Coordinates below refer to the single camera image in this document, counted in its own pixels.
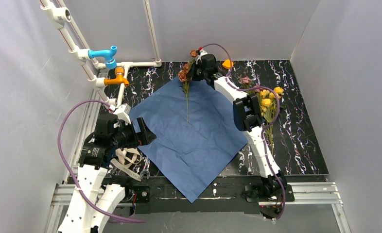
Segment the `blue fabric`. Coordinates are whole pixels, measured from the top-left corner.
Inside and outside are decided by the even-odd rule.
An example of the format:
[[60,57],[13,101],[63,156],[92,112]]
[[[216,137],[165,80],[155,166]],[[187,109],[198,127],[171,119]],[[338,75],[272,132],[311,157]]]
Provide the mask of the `blue fabric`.
[[156,134],[139,149],[192,203],[247,143],[233,121],[232,104],[205,81],[191,82],[187,103],[178,77],[135,106],[129,116],[143,117]]

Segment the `gray floor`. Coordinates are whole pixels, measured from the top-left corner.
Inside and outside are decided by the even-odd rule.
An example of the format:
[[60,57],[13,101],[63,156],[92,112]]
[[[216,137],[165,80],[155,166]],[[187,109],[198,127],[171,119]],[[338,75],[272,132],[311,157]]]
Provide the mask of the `gray floor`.
[[274,225],[244,213],[158,213],[136,215],[145,224],[108,223],[104,233],[338,233],[330,204],[288,205]]

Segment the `cable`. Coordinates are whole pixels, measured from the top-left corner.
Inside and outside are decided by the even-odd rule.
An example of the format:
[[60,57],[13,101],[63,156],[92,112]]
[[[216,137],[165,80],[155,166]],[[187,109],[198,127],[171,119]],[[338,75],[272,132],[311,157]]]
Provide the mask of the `cable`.
[[97,103],[101,103],[107,107],[109,107],[110,105],[103,102],[103,101],[100,101],[100,100],[86,100],[86,101],[82,101],[81,103],[75,105],[68,113],[67,115],[65,116],[64,120],[62,121],[62,124],[61,124],[61,127],[59,128],[59,132],[58,132],[58,150],[59,150],[59,155],[61,155],[61,159],[62,159],[62,162],[64,163],[65,167],[67,167],[67,170],[69,171],[69,173],[71,174],[71,177],[72,179],[74,180],[75,182],[75,186],[77,188],[79,188],[79,193],[81,194],[82,198],[87,202],[87,204],[89,206],[91,206],[94,210],[100,212],[101,214],[103,215],[106,215],[110,218],[113,218],[115,220],[118,220],[118,221],[121,221],[121,222],[125,222],[125,223],[145,223],[144,220],[139,220],[139,219],[130,219],[130,218],[126,218],[126,217],[121,217],[121,216],[117,216],[117,215],[114,215],[114,214],[111,214],[111,213],[108,213],[107,211],[104,211],[100,208],[98,208],[97,206],[95,206],[84,194],[84,192],[81,190],[81,186],[79,185],[79,182],[75,176],[75,173],[72,171],[71,167],[69,166],[67,160],[65,159],[65,156],[64,156],[64,153],[62,152],[62,146],[61,146],[61,134],[62,134],[62,130],[64,129],[64,126],[65,126],[65,123],[67,122],[68,120],[68,117],[71,115],[71,113],[79,106],[85,104],[85,103],[89,103],[89,102],[97,102]]
[[[229,75],[231,74],[231,71],[232,71],[232,68],[233,68],[233,64],[232,64],[231,57],[230,57],[228,51],[227,51],[224,47],[222,47],[221,45],[219,45],[219,44],[217,44],[217,43],[207,44],[207,45],[201,47],[200,50],[203,49],[203,48],[206,47],[206,46],[209,46],[209,45],[217,45],[217,46],[221,47],[221,48],[226,52],[226,54],[227,54],[227,56],[228,56],[228,59],[229,59],[229,61],[230,61],[230,65],[231,65],[230,70],[229,70],[228,73],[226,74],[226,82],[227,82],[227,84],[228,84],[230,87],[232,87],[233,89],[238,90],[238,91],[252,91],[252,90],[256,90],[256,89],[268,90],[268,91],[270,91],[271,93],[273,93],[274,96],[276,97],[276,100],[277,100],[277,112],[276,112],[276,115],[274,116],[273,120],[272,120],[268,125],[266,125],[266,126],[262,129],[262,131],[261,131],[261,139],[262,139],[262,142],[263,142],[263,144],[264,144],[264,151],[267,151],[267,142],[265,141],[265,138],[264,138],[264,132],[274,124],[274,122],[275,122],[275,121],[277,120],[277,118],[278,118],[278,115],[280,114],[280,101],[279,101],[279,98],[278,98],[277,93],[276,93],[273,89],[268,88],[268,87],[265,87],[265,86],[255,86],[255,87],[248,88],[248,89],[239,89],[239,88],[237,88],[237,87],[236,87],[233,83],[231,83],[231,81],[229,80]],[[273,173],[273,176],[276,178],[278,184],[281,186],[281,190],[282,190],[282,201],[281,201],[282,210],[281,210],[280,214],[276,217],[276,220],[278,220],[278,219],[281,218],[281,216],[282,216],[282,214],[284,213],[284,210],[285,210],[285,200],[286,200],[286,198],[285,198],[285,189],[284,189],[284,185],[282,184],[282,182],[281,182],[280,179],[278,178],[277,174],[274,172],[274,169],[271,169],[270,159],[268,158],[268,156],[266,156],[265,158],[266,158],[266,160],[267,160],[268,167],[270,168],[271,172]]]

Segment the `marble tabletop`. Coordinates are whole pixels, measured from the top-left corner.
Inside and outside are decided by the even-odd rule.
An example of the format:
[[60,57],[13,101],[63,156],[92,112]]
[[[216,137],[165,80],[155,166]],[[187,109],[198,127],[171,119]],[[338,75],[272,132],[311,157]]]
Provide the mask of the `marble tabletop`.
[[[126,88],[123,102],[135,107],[176,77],[184,64],[185,62],[166,62],[162,63],[161,67],[130,69],[128,73],[130,85]],[[286,175],[328,175],[329,172],[290,61],[236,61],[231,76],[237,86],[239,86],[238,78],[247,76],[251,78],[253,85],[284,88],[285,95],[282,97],[282,104],[285,108],[281,111],[273,127],[274,160],[283,173]],[[115,78],[115,75],[110,72],[108,78]],[[116,98],[118,89],[118,85],[111,85],[105,88],[105,93],[110,98]],[[100,114],[106,112],[105,108],[101,108]],[[133,168],[137,173],[141,169],[142,162]],[[154,164],[151,164],[150,172],[153,177],[162,176]],[[250,145],[247,144],[219,176],[252,175],[259,176],[260,173]]]

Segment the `orange faucet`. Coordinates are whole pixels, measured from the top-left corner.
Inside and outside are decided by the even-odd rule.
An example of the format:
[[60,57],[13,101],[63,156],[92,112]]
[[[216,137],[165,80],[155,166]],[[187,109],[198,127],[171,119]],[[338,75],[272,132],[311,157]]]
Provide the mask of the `orange faucet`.
[[125,86],[129,86],[129,82],[127,79],[124,78],[125,69],[123,67],[116,67],[115,68],[115,76],[114,79],[105,79],[104,84],[106,86],[111,84],[121,84],[123,83]]

